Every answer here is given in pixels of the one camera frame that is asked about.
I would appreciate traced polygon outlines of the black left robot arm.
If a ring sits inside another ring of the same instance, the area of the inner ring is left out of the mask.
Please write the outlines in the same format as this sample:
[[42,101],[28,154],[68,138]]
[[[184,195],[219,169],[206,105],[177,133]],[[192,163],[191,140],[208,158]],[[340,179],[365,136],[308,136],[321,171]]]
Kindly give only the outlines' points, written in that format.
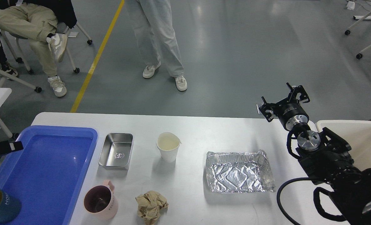
[[16,142],[2,141],[0,142],[0,157],[23,149],[24,146],[21,141]]

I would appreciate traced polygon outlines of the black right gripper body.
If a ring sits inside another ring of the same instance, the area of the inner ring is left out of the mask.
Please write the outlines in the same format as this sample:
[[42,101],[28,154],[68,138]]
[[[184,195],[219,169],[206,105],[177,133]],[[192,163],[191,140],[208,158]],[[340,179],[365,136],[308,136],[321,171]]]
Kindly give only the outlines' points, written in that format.
[[287,131],[291,131],[299,123],[309,121],[309,116],[298,103],[279,104],[275,107],[275,115]]

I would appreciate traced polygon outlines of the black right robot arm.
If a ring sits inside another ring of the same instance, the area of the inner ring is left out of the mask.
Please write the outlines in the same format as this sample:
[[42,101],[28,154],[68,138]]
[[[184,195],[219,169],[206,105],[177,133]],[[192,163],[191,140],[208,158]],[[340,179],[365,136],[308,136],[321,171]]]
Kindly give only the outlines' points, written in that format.
[[258,110],[271,122],[277,117],[287,134],[287,151],[306,173],[306,177],[293,178],[284,182],[277,191],[276,201],[283,215],[297,225],[281,203],[282,190],[289,184],[311,181],[331,186],[332,191],[317,187],[314,192],[314,206],[317,212],[331,221],[347,221],[351,225],[371,225],[371,168],[363,171],[354,166],[349,154],[350,144],[335,132],[324,127],[321,132],[313,131],[308,125],[309,116],[301,107],[310,98],[304,87],[287,83],[288,96],[276,103],[262,98]]

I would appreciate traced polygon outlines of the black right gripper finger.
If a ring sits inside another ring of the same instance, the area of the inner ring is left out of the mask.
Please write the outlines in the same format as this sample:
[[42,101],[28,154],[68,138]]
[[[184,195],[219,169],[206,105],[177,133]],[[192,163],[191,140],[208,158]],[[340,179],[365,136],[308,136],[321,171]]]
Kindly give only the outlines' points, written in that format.
[[264,116],[264,118],[268,121],[271,122],[274,120],[274,118],[277,118],[280,120],[279,116],[279,109],[280,109],[280,103],[281,101],[278,101],[276,103],[269,103],[266,101],[266,99],[262,96],[262,105],[258,107],[258,111]]
[[301,104],[301,103],[309,103],[311,100],[305,91],[302,85],[299,86],[292,86],[290,83],[286,83],[287,87],[290,89],[290,93],[286,98],[287,104]]

